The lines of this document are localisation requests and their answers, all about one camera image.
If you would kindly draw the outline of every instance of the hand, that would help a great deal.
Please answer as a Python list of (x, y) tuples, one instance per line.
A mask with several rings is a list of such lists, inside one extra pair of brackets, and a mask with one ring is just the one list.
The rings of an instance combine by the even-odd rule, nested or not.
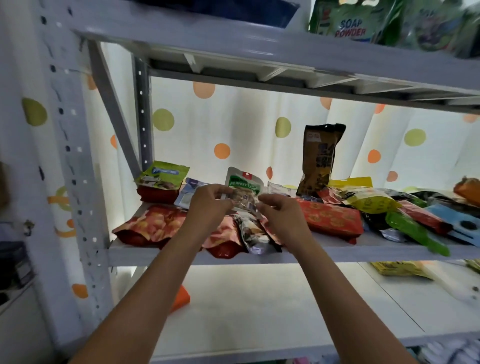
[(288, 250), (295, 254), (305, 242), (313, 241), (299, 203), (281, 194), (261, 194), (257, 204), (268, 224)]
[(232, 200), (219, 200), (219, 198), (222, 194), (232, 192), (230, 187), (222, 184), (209, 184), (197, 188), (183, 225), (197, 230), (207, 238), (218, 228), (227, 212), (233, 208)]

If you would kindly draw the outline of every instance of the diagonal metal brace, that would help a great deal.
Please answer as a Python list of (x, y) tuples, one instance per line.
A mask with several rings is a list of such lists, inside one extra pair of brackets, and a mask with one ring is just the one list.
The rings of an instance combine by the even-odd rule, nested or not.
[(135, 179), (140, 176), (142, 170), (132, 143), (132, 138), (130, 137), (130, 132), (128, 131), (125, 117), (121, 111), (117, 94), (115, 93), (102, 48), (98, 42), (89, 40), (88, 52), (90, 53), (93, 80), (100, 92), (105, 109), (107, 109), (108, 116), (115, 130), (115, 135), (127, 159), (130, 172)]

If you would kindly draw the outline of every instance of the light blue package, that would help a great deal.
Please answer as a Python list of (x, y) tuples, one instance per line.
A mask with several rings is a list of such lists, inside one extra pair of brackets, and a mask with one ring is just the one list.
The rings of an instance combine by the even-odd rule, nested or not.
[(175, 206), (184, 208), (188, 210), (190, 208), (190, 201), (192, 200), (193, 194), (195, 193), (198, 187), (207, 185), (208, 183), (200, 182), (192, 178), (185, 179), (185, 186), (180, 191), (179, 196), (173, 203)]
[(480, 218), (452, 210), (442, 204), (427, 206), (425, 210), (453, 225), (453, 230), (448, 235), (480, 247)]

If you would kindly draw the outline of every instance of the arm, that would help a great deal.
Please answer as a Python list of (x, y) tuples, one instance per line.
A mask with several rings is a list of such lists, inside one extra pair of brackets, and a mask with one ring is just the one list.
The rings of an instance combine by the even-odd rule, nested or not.
[(148, 363), (188, 268), (206, 238), (232, 209), (216, 200), (231, 189), (199, 188), (180, 230), (95, 330), (71, 364)]
[(303, 269), (341, 362), (415, 364), (313, 239), (298, 202), (278, 194), (260, 195), (259, 199), (263, 202), (258, 205), (259, 210)]

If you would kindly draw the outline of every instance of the person's left hand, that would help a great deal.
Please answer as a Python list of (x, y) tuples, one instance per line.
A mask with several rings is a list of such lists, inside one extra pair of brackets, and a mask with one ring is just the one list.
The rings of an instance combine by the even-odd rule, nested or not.
[(222, 184), (209, 184), (197, 188), (183, 225), (189, 229), (196, 229), (206, 237), (210, 235), (218, 228), (227, 212), (233, 208), (232, 200), (219, 200), (219, 198), (222, 194), (232, 192), (230, 187)]

